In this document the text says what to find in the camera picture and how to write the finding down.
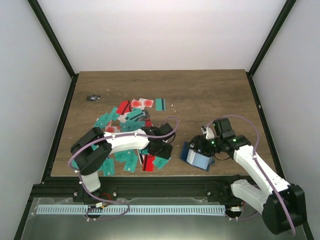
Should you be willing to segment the red card black stripe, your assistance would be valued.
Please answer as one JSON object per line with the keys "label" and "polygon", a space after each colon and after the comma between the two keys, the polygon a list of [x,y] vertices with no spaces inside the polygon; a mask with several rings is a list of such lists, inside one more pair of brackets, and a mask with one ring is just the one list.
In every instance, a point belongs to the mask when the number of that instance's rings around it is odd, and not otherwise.
{"label": "red card black stripe", "polygon": [[142,164],[142,170],[145,172],[153,172],[154,171],[154,164],[153,161],[155,160],[155,156],[153,155],[144,155],[143,157],[143,164]]}

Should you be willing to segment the blue card holder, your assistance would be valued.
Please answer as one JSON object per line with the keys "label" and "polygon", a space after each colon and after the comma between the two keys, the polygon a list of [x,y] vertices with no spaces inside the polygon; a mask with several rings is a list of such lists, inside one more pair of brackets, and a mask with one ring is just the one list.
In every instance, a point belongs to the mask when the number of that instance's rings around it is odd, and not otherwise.
{"label": "blue card holder", "polygon": [[211,166],[215,163],[213,156],[204,156],[203,154],[200,154],[198,152],[195,152],[194,150],[190,149],[188,147],[188,142],[185,141],[183,143],[182,151],[180,153],[180,159],[201,170],[209,171]]}

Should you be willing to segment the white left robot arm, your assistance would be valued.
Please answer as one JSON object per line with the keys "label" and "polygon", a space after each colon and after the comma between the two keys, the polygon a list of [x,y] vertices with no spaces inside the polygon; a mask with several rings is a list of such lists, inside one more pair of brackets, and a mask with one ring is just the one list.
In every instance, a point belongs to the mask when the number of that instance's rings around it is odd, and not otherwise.
{"label": "white left robot arm", "polygon": [[173,147],[168,140],[176,133],[169,123],[142,126],[128,132],[103,132],[93,127],[74,143],[70,152],[80,174],[84,195],[89,201],[97,202],[102,196],[98,170],[111,154],[128,150],[141,150],[144,155],[169,159]]}

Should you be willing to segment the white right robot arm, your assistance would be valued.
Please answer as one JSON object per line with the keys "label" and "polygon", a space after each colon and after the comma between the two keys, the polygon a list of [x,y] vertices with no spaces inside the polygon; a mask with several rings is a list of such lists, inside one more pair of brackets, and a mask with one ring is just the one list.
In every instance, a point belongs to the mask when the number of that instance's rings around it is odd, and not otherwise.
{"label": "white right robot arm", "polygon": [[306,199],[303,189],[280,177],[257,153],[257,144],[244,135],[237,135],[229,115],[219,117],[201,127],[202,134],[184,144],[185,162],[208,170],[216,154],[226,153],[242,166],[255,185],[245,179],[236,180],[222,188],[223,198],[229,202],[239,198],[254,208],[268,230],[278,235],[290,231],[307,221]]}

